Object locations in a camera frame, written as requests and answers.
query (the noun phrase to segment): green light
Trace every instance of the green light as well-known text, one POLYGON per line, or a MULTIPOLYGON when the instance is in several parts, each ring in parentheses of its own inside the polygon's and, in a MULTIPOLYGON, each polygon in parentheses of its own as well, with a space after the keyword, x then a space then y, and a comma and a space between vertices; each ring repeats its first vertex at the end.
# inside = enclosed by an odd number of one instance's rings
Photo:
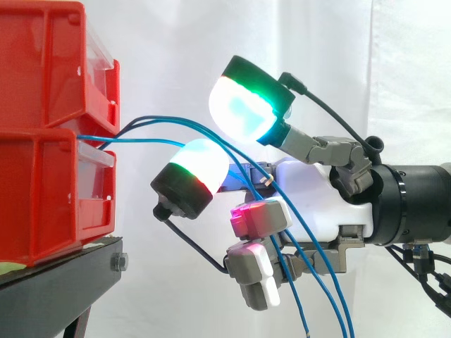
POLYGON ((195 139, 172 157, 178 164, 197 177, 214 195, 228 172, 228 157, 222 148, 210 139, 195 139))
POLYGON ((225 76, 211 90, 209 108, 228 136, 245 143, 263 137, 277 120, 267 101, 225 76))

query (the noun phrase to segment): cable connector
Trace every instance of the cable connector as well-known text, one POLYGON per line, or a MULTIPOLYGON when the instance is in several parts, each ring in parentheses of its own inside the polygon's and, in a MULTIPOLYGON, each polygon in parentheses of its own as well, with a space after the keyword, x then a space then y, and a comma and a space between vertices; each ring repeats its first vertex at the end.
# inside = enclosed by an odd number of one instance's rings
POLYGON ((290 90, 294 90, 299 95, 305 95, 307 93, 307 86, 298 80, 291 73, 283 72, 279 77, 279 83, 286 86, 290 90))
POLYGON ((241 240, 268 237, 292 224, 287 204, 279 196, 240 205, 231 213, 230 223, 241 240))

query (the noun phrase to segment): white backdrop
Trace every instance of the white backdrop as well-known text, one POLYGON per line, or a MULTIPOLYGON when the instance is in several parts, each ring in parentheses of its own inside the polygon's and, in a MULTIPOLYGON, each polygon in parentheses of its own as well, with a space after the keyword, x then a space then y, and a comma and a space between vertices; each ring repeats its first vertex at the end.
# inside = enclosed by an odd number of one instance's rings
MULTIPOLYGON (((451 24, 445 1, 382 0, 84 0, 91 24, 121 62, 122 125, 140 115, 179 115, 218 130, 209 92, 234 54, 277 77, 287 70, 360 133, 384 138, 388 163, 451 161, 451 24)), ((346 133, 305 98, 290 122, 312 135, 346 133)), ((183 127, 158 125, 133 134, 187 142, 183 127)), ((246 307, 235 281, 217 273, 155 221, 149 183, 176 149, 124 144, 118 155, 117 234, 130 265, 92 307, 87 338, 302 337, 285 285, 280 307, 246 307)), ((257 160, 281 154, 258 144, 257 160)), ((241 193, 215 196, 195 221, 175 222, 221 260, 237 241, 229 210, 241 193)), ((444 254, 449 247, 437 246, 444 254)), ((383 249, 351 251, 339 276, 358 337, 451 337, 451 321, 383 249)), ((331 287, 330 278, 326 284, 331 287)), ((340 337, 327 298, 310 275, 296 281, 313 337, 340 337)))

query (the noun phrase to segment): black connector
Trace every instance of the black connector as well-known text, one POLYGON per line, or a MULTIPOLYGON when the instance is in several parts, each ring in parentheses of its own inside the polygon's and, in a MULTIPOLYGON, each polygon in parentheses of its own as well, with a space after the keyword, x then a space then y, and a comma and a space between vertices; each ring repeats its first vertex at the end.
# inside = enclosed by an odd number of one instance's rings
POLYGON ((283 72, 278 81, 288 89, 297 92, 299 95, 305 95, 305 93, 307 93, 307 86, 291 73, 283 72))

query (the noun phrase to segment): stacked red bins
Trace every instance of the stacked red bins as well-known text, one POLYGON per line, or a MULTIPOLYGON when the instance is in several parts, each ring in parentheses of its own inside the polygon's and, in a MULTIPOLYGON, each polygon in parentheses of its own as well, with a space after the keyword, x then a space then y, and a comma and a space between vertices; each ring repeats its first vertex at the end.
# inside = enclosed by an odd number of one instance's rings
POLYGON ((82 4, 0 0, 0 262, 34 265, 114 230, 119 64, 82 4))

